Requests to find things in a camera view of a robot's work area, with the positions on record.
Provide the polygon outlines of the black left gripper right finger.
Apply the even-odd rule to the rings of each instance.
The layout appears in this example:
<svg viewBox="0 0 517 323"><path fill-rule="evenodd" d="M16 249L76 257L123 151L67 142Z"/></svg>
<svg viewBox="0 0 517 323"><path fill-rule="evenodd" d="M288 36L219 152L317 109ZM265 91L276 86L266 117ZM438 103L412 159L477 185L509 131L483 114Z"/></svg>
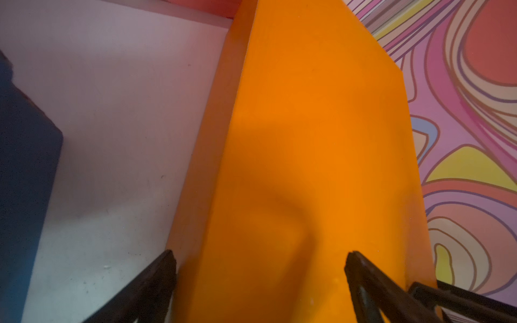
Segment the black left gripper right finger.
<svg viewBox="0 0 517 323"><path fill-rule="evenodd" d="M440 322L358 251L347 255L344 272L358 322Z"/></svg>

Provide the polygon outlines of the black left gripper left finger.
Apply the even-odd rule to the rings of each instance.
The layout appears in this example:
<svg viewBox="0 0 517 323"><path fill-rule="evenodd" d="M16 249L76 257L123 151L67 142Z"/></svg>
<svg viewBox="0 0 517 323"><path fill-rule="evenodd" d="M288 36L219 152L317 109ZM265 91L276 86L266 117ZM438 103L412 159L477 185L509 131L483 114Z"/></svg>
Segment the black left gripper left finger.
<svg viewBox="0 0 517 323"><path fill-rule="evenodd" d="M176 258L165 250L85 321L165 322L176 284Z"/></svg>

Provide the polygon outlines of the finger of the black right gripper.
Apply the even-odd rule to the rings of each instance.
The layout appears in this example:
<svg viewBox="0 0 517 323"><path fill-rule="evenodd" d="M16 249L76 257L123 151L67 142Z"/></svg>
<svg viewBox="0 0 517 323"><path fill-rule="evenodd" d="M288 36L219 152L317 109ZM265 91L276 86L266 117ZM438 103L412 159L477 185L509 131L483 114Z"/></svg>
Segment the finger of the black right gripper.
<svg viewBox="0 0 517 323"><path fill-rule="evenodd" d="M516 322L516 307L442 281L437 288L414 283L409 294L430 310L439 306L475 322Z"/></svg>

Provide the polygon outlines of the orange shoebox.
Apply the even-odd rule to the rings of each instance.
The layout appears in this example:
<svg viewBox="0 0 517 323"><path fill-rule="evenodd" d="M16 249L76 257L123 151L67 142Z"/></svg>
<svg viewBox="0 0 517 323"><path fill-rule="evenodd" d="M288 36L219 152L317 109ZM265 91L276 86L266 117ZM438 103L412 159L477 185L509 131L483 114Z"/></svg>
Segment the orange shoebox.
<svg viewBox="0 0 517 323"><path fill-rule="evenodd" d="M243 1L167 243L175 322L354 322L359 251L435 286L403 74L343 1Z"/></svg>

